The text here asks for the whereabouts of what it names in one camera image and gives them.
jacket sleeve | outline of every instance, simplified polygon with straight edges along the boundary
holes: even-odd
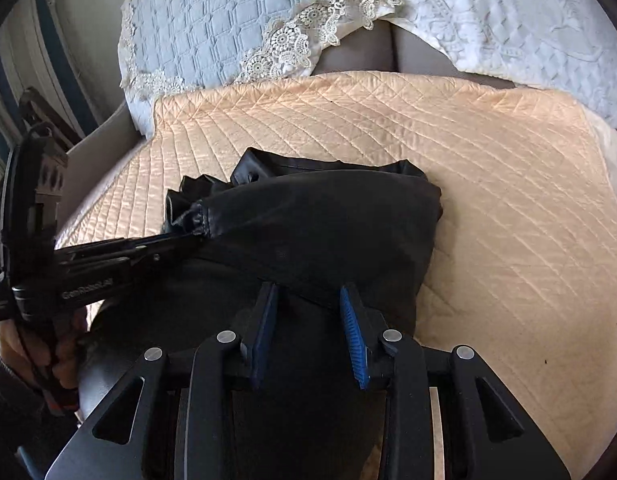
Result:
[[[32,447],[36,458],[36,444],[43,441],[46,448],[51,444],[56,455],[75,426],[76,420],[50,416],[42,395],[25,384],[0,357],[0,480],[29,480],[31,477],[15,458],[17,449]],[[41,460],[40,469],[47,468],[53,459],[48,456]]]

blue gripper pad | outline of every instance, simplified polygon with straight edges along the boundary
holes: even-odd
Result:
[[[340,316],[348,342],[353,375],[360,383],[360,388],[365,390],[371,380],[369,375],[368,353],[366,345],[364,344],[364,338],[362,337],[360,323],[358,322],[355,309],[351,303],[351,296],[346,287],[343,287],[340,291]]]

sleeve cuff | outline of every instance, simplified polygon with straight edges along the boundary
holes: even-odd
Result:
[[[44,398],[21,380],[0,357],[0,397],[3,403],[25,415],[39,413]]]

light blue quilted fabric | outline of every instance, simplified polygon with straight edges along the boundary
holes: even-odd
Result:
[[[130,0],[137,68],[203,88],[229,84],[244,53],[261,46],[269,20],[312,1]]]

white wall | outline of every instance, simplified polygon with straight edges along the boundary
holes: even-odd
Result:
[[[55,0],[64,39],[86,89],[105,117],[124,100],[117,43],[124,0]]]

